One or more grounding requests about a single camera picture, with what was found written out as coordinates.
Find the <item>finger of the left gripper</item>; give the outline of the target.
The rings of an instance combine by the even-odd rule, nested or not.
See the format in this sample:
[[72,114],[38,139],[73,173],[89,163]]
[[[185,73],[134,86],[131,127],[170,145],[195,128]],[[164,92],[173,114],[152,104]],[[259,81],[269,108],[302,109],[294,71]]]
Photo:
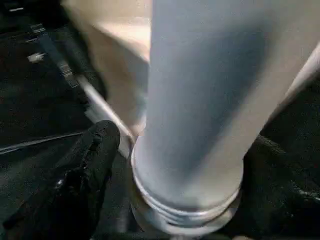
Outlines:
[[87,96],[80,86],[80,83],[74,74],[68,60],[63,55],[57,44],[54,42],[50,32],[41,24],[27,18],[25,25],[28,27],[30,33],[32,33],[44,52],[54,62],[63,79],[69,86],[72,92],[73,99],[83,107],[87,106]]
[[106,100],[108,91],[103,78],[93,65],[85,38],[73,24],[68,23],[59,29],[59,44],[73,72],[86,77]]

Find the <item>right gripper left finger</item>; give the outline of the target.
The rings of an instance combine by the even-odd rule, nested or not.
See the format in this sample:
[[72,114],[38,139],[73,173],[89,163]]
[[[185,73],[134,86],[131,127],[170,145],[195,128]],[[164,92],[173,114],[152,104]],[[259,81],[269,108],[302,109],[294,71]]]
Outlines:
[[3,223],[3,240],[89,240],[100,220],[121,134],[110,120],[90,127]]

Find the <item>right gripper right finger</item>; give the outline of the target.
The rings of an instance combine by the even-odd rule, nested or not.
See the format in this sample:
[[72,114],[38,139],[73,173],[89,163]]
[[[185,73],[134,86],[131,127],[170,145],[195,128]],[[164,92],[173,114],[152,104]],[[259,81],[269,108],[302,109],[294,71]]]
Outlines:
[[320,187],[274,141],[259,135],[244,158],[236,234],[254,239],[320,238]]

